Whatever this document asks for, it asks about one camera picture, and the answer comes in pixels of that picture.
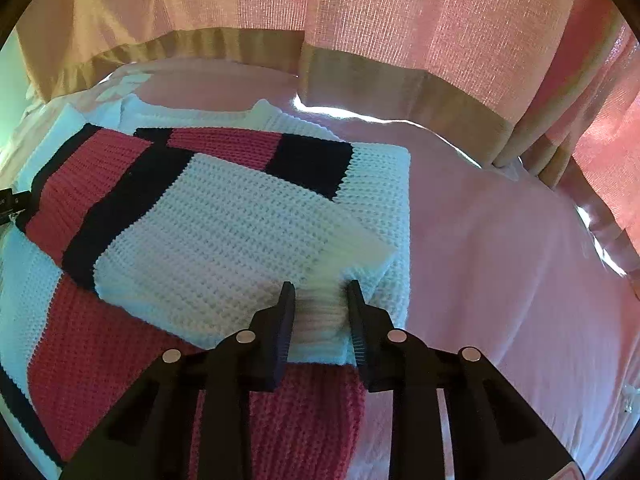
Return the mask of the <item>white red black knit sweater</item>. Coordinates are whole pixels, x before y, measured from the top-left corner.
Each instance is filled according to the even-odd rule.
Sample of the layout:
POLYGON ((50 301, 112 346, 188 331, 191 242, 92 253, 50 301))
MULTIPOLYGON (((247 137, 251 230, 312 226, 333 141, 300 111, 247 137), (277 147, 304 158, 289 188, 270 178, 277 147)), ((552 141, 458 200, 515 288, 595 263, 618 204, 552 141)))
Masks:
POLYGON ((208 350, 296 290, 288 369, 250 397, 258 479, 343 479, 362 425, 343 285, 410 296, 409 152, 267 101, 65 105, 1 242, 1 413, 48 479, 161 354, 208 350))

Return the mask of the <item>pink patterned bed blanket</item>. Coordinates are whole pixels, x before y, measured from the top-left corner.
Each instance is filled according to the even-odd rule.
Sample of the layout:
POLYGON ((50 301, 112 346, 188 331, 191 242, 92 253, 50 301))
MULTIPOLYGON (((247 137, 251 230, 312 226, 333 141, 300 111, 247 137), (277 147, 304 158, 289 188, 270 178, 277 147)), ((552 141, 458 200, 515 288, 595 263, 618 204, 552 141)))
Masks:
MULTIPOLYGON (((299 103, 293 75, 222 61, 132 64, 39 105, 1 151, 10 188, 65 105, 84 113, 136 96, 178 110, 244 112, 267 101, 337 139, 410 155, 410 296, 405 330, 429 347, 475 347, 518 390, 584 474, 597 479, 636 448, 639 300, 594 244, 590 214, 519 162, 483 169, 436 134, 399 120, 335 118, 299 103)), ((360 379, 362 425, 343 479, 391 479, 393 395, 360 379)))

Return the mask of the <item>pink curtain with tan hem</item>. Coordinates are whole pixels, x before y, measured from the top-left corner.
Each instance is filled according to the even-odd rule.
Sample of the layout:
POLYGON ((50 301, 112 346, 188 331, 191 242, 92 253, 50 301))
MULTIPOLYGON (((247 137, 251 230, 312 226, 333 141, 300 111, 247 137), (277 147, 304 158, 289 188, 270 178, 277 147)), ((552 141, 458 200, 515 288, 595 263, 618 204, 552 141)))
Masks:
POLYGON ((1 0, 1 31, 45 100, 133 62, 216 58, 482 166, 518 160, 638 281, 639 0, 1 0))

